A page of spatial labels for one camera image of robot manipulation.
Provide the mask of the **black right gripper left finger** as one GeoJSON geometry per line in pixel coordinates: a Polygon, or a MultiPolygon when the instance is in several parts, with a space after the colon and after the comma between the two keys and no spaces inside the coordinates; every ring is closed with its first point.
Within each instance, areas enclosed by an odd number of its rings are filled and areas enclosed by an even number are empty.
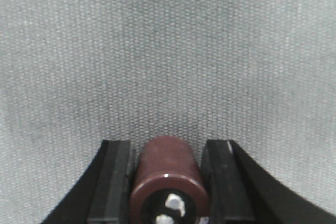
{"type": "Polygon", "coordinates": [[[102,141],[94,159],[43,223],[129,223],[130,141],[102,141]]]}

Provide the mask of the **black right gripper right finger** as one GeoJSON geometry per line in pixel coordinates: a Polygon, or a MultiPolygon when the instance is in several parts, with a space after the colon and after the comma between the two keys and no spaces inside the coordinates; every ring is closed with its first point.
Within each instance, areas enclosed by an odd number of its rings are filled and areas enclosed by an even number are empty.
{"type": "Polygon", "coordinates": [[[233,140],[206,141],[201,172],[210,223],[335,223],[335,215],[283,185],[233,140]]]}

